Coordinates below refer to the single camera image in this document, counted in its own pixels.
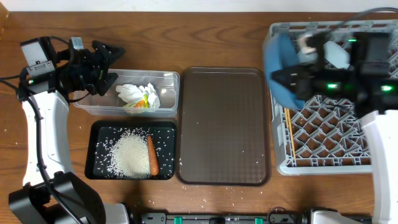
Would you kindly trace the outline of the orange carrot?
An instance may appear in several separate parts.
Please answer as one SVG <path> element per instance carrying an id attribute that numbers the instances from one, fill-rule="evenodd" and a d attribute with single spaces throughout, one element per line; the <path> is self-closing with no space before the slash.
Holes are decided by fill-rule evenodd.
<path id="1" fill-rule="evenodd" d="M 152 176 L 157 176 L 159 174 L 159 165 L 157 162 L 157 154 L 155 151 L 154 143 L 150 135 L 148 135 L 147 137 L 147 148 L 149 155 L 150 174 Z"/>

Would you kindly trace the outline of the light blue rice bowl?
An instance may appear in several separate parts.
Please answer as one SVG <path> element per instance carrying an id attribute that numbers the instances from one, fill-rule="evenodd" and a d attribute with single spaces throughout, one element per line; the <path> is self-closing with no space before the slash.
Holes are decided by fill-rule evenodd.
<path id="1" fill-rule="evenodd" d="M 325 60 L 336 68 L 349 68 L 349 53 L 338 44 L 328 41 L 323 45 Z"/>

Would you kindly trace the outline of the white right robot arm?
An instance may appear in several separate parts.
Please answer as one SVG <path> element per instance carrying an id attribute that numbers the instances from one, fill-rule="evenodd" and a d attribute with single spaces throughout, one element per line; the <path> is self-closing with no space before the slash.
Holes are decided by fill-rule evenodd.
<path id="1" fill-rule="evenodd" d="M 361 122 L 371 153 L 374 184 L 373 223 L 397 223 L 397 79 L 388 75 L 385 32 L 355 32 L 348 68 L 325 66 L 324 45 L 330 32 L 303 35 L 305 53 L 314 62 L 301 62 L 286 33 L 263 45 L 266 79 L 271 94 L 286 109 L 301 110 L 315 95 L 347 99 Z"/>

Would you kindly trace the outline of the white tissue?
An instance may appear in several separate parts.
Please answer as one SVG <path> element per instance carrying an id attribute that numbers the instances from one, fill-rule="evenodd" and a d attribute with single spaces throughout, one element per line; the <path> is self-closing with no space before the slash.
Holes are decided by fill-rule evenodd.
<path id="1" fill-rule="evenodd" d="M 133 103 L 144 99 L 144 87 L 133 84 L 118 85 L 118 97 L 126 103 Z"/>

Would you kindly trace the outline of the green food wrapper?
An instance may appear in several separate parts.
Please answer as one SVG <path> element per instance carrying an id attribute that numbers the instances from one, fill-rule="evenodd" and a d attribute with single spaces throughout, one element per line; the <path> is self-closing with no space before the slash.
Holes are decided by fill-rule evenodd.
<path id="1" fill-rule="evenodd" d="M 124 105 L 125 108 L 159 109 L 160 98 L 154 86 L 149 83 L 147 86 L 134 85 L 134 99 Z"/>

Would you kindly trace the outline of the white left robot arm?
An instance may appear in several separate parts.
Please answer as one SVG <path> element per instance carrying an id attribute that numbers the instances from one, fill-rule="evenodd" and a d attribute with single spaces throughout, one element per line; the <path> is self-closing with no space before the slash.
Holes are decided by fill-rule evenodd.
<path id="1" fill-rule="evenodd" d="M 129 223 L 125 205 L 103 203 L 75 175 L 67 131 L 70 93 L 105 95 L 118 77 L 109 67 L 124 49 L 98 40 L 86 49 L 79 37 L 66 45 L 56 51 L 50 36 L 21 43 L 27 66 L 14 89 L 27 119 L 28 161 L 9 208 L 22 223 Z"/>

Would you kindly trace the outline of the dark blue plate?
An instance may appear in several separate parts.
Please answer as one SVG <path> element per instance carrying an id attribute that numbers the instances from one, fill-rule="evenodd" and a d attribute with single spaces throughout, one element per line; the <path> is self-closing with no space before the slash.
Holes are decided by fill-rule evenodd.
<path id="1" fill-rule="evenodd" d="M 276 102 L 290 110 L 301 110 L 305 101 L 298 100 L 295 93 L 273 79 L 286 81 L 290 67 L 299 64 L 294 45 L 286 33 L 277 34 L 263 43 L 263 62 L 267 84 Z"/>

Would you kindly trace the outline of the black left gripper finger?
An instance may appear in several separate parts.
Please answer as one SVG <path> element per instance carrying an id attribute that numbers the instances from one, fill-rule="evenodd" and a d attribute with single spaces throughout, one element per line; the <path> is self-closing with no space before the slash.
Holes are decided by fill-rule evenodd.
<path id="1" fill-rule="evenodd" d="M 91 46 L 95 50 L 91 58 L 92 67 L 109 67 L 126 52 L 123 47 L 105 44 L 98 40 L 92 41 Z"/>
<path id="2" fill-rule="evenodd" d="M 108 73 L 104 72 L 103 70 L 100 71 L 99 79 L 96 82 L 96 93 L 99 96 L 104 96 L 106 92 L 110 89 L 111 85 L 117 80 L 118 78 L 117 73 Z"/>

